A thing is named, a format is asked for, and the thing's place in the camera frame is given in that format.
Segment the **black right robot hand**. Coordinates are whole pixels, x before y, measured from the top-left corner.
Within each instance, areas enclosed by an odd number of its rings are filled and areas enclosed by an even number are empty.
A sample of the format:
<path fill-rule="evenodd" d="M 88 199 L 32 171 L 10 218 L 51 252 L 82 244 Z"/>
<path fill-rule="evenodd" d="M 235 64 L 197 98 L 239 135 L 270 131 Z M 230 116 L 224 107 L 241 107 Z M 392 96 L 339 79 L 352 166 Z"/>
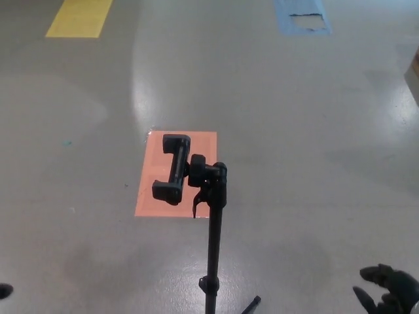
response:
<path fill-rule="evenodd" d="M 362 288 L 353 287 L 367 313 L 418 313 L 418 280 L 412 275 L 385 264 L 362 268 L 359 274 L 365 281 L 388 290 L 376 304 Z"/>

